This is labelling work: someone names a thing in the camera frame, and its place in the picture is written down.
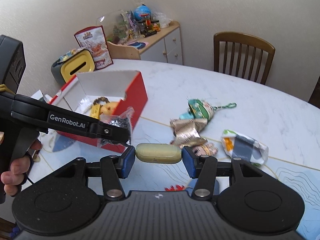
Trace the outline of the person's left hand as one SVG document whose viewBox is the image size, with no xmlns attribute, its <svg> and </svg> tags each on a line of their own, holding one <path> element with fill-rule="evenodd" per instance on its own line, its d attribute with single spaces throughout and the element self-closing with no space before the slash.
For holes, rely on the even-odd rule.
<svg viewBox="0 0 320 240">
<path fill-rule="evenodd" d="M 19 188 L 24 182 L 24 174 L 29 171 L 32 162 L 32 157 L 27 152 L 23 157 L 15 159 L 9 170 L 1 174 L 1 182 L 7 195 L 14 196 L 20 191 Z"/>
</svg>

